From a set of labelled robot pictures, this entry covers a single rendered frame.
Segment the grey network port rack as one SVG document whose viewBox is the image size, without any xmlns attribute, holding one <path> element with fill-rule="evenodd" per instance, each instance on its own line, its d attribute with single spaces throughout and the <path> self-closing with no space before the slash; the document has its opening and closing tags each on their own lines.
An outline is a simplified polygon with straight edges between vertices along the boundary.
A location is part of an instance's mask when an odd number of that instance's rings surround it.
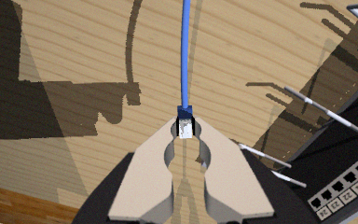
<svg viewBox="0 0 358 224">
<path fill-rule="evenodd" d="M 331 118 L 287 162 L 243 144 L 239 147 L 282 164 L 277 171 L 269 169 L 318 224 L 347 224 L 358 217 L 358 91 L 333 113 L 288 86 L 284 89 Z"/>
</svg>

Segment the white and blue network cable plug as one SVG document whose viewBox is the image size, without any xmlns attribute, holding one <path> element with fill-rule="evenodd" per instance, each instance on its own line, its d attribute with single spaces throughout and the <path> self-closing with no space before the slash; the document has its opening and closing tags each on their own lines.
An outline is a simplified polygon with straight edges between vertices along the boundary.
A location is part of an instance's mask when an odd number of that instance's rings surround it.
<svg viewBox="0 0 358 224">
<path fill-rule="evenodd" d="M 178 105 L 177 115 L 179 117 L 180 138 L 192 138 L 192 105 L 189 105 L 188 108 L 182 108 L 181 105 Z"/>
</svg>

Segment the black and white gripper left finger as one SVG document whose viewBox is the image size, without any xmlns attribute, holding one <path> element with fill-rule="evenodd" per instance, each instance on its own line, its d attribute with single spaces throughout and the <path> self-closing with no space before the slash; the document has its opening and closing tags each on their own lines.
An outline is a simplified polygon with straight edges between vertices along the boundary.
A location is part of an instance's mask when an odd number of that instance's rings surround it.
<svg viewBox="0 0 358 224">
<path fill-rule="evenodd" d="M 173 214 L 173 116 L 129 152 L 82 204 L 71 224 L 163 224 Z M 173 138 L 173 140 L 172 140 Z"/>
</svg>

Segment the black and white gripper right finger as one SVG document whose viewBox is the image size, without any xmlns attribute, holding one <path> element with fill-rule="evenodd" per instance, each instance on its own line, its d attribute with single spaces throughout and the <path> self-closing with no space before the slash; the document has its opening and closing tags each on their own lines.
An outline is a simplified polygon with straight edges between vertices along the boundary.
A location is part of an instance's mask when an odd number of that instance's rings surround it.
<svg viewBox="0 0 358 224">
<path fill-rule="evenodd" d="M 318 224 L 298 196 L 247 148 L 197 115 L 191 124 L 207 167 L 206 212 L 217 224 Z"/>
</svg>

